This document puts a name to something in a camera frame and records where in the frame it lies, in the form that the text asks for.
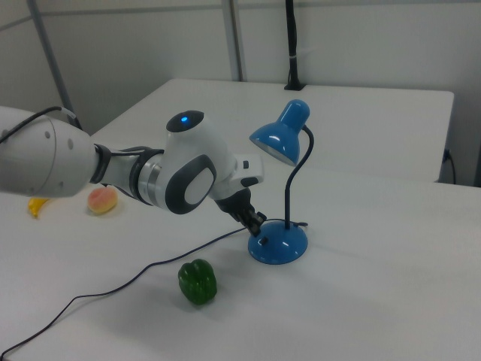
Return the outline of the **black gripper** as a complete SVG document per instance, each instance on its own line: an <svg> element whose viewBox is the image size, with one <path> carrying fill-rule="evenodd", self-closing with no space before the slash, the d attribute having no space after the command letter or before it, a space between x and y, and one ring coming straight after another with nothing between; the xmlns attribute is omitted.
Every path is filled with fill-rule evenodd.
<svg viewBox="0 0 481 361"><path fill-rule="evenodd" d="M244 188L228 198L216 200L216 204L221 211L243 224L250 234L256 237L261 232L261 226L267 217L262 212L255 212L250 200L250 189Z"/></svg>

